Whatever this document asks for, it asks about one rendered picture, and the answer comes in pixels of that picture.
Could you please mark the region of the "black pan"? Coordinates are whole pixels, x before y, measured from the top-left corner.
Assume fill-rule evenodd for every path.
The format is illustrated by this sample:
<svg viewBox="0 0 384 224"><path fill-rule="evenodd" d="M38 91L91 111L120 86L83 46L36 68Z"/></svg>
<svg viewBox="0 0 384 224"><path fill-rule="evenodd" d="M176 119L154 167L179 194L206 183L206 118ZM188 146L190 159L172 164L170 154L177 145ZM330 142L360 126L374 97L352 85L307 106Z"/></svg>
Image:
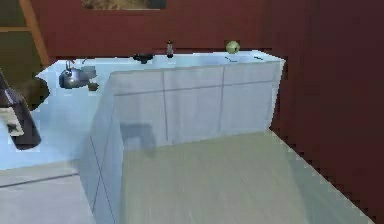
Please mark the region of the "black pan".
<svg viewBox="0 0 384 224"><path fill-rule="evenodd" d="M141 64L146 64L148 61L152 60L154 57L151 53L138 53L133 56L133 59L139 61Z"/></svg>

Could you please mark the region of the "window with wooden frame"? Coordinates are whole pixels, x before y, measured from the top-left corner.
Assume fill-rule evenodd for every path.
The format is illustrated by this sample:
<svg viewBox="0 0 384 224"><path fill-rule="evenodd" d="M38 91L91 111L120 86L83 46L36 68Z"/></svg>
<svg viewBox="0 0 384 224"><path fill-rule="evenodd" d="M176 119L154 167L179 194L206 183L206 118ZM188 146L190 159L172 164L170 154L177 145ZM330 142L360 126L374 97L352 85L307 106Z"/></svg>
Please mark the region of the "window with wooden frame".
<svg viewBox="0 0 384 224"><path fill-rule="evenodd" d="M10 85L46 86L50 58L32 0L0 0L0 71Z"/></svg>

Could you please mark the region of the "white kitchen counter cabinet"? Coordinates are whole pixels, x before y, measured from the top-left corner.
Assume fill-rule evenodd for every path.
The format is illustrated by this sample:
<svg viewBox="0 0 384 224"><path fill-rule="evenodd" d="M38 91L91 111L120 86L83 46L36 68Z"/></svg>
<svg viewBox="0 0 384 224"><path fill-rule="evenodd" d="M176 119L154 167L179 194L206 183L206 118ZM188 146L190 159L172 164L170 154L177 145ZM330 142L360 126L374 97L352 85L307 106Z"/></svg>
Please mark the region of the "white kitchen counter cabinet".
<svg viewBox="0 0 384 224"><path fill-rule="evenodd" d="M229 62L229 57L238 62ZM50 94L33 111L42 142L19 151L0 127L0 189L79 175L94 224L118 224L123 153L262 132L273 118L284 60L252 50L78 59L97 91L64 89L59 60L40 73Z"/></svg>

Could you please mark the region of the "green round lettuce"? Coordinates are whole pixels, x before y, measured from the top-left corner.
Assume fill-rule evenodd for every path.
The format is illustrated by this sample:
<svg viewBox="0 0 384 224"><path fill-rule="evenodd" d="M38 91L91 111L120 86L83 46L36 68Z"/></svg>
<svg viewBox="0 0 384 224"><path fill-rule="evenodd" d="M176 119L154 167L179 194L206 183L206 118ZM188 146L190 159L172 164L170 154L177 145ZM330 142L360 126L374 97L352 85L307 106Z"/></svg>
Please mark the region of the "green round lettuce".
<svg viewBox="0 0 384 224"><path fill-rule="evenodd" d="M226 44L226 51L229 54L235 54L240 50L240 44L237 41L229 41Z"/></svg>

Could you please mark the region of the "framed wall picture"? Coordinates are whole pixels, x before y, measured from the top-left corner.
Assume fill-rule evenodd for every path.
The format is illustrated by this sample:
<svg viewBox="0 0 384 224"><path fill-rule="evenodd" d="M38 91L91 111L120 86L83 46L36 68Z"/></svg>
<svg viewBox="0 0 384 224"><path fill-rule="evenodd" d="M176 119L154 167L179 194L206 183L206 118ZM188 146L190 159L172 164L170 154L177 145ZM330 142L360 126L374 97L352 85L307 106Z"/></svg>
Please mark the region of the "framed wall picture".
<svg viewBox="0 0 384 224"><path fill-rule="evenodd" d="M160 10L167 0L80 0L81 6L91 10Z"/></svg>

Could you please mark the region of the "dark brown round bread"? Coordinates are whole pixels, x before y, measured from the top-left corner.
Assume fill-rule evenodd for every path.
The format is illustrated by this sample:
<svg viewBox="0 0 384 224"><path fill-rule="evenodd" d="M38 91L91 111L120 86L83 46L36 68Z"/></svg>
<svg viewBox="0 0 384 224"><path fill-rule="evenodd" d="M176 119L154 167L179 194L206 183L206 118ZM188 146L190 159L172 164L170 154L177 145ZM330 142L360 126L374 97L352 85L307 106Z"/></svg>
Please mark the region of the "dark brown round bread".
<svg viewBox="0 0 384 224"><path fill-rule="evenodd" d="M50 94L47 82L38 77L16 84L14 89L23 96L30 111L37 109Z"/></svg>

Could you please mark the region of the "dark wine bottle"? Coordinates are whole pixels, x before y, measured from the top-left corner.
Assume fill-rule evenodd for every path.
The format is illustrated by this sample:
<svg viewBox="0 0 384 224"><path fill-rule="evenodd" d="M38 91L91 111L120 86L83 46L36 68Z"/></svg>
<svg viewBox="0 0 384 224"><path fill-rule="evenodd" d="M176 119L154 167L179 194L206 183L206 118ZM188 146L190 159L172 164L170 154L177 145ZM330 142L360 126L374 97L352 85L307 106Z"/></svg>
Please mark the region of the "dark wine bottle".
<svg viewBox="0 0 384 224"><path fill-rule="evenodd" d="M28 150L41 143L40 134L23 96L9 86L1 70L0 120L18 150Z"/></svg>

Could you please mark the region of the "grey metal kettle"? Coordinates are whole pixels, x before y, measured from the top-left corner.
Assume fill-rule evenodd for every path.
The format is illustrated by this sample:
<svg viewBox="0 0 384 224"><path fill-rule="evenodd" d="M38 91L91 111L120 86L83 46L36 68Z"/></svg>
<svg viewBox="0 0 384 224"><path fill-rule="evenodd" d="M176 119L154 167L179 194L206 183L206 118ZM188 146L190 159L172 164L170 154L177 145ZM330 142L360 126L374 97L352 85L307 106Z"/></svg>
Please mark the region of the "grey metal kettle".
<svg viewBox="0 0 384 224"><path fill-rule="evenodd" d="M67 60L65 69L59 76L59 86L64 89L81 88L90 84L90 80L97 76L94 66L73 67L74 62Z"/></svg>

